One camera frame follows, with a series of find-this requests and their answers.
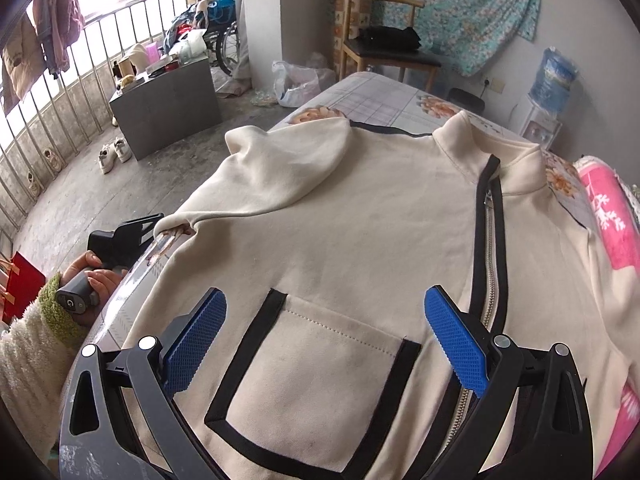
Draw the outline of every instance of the pair of shoes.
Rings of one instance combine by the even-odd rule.
[[[98,165],[103,174],[109,173],[113,169],[116,157],[120,162],[127,162],[131,158],[131,148],[122,137],[117,137],[114,142],[105,144],[98,155]]]

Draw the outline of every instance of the white fuzzy sleeve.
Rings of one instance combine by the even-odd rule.
[[[83,332],[68,324],[70,317],[57,303],[48,301],[46,289],[57,288],[57,281],[52,278],[24,317],[0,337],[0,395],[41,460],[47,459],[60,431],[60,393]],[[70,328],[69,337],[60,337],[65,328]]]

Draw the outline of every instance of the human hand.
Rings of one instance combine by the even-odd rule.
[[[60,286],[66,285],[78,272],[87,267],[100,267],[102,262],[93,251],[87,251],[82,256],[77,258],[71,265],[62,273],[60,277]],[[123,277],[127,274],[126,270],[122,271],[122,274],[117,274],[112,270],[107,269],[95,269],[86,270],[84,272],[89,281],[91,288],[98,293],[100,303],[95,308],[88,308],[82,314],[71,314],[74,321],[78,325],[90,327],[97,319],[98,314],[107,303],[113,291],[116,290],[118,284],[122,281]]]

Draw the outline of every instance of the handheld controller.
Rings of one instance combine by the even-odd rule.
[[[78,272],[69,282],[61,286],[56,292],[56,301],[65,310],[72,314],[83,314],[88,308],[98,306],[100,297],[91,288],[85,275],[86,270],[94,270],[95,267],[85,267]]]

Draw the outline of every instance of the jacket sleeve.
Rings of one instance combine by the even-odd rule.
[[[60,430],[60,395],[86,329],[55,301],[60,275],[51,278],[22,319],[0,338],[0,395],[41,460]]]
[[[264,132],[242,126],[225,134],[230,155],[154,235],[201,220],[254,216],[293,204],[333,173],[351,142],[348,119],[331,118]]]

